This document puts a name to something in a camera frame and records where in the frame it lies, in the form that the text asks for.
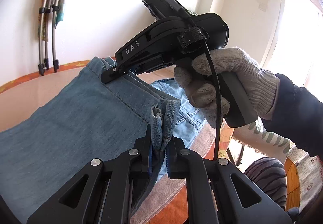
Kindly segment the right dark sleeve forearm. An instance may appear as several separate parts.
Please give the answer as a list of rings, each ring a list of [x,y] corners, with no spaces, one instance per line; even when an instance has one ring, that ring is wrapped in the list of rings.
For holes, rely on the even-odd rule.
[[[276,77],[279,83],[272,109],[261,118],[265,129],[290,139],[311,157],[322,158],[322,102],[285,75]]]

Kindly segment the right white gloved hand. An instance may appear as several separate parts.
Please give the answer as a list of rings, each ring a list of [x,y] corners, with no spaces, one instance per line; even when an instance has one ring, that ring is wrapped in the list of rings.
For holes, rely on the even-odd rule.
[[[232,127],[241,127],[269,113],[279,83],[271,71],[261,68],[237,47],[212,50],[210,57],[220,82],[221,118]],[[190,104],[200,109],[205,120],[215,128],[217,96],[206,55],[175,67],[174,75]]]

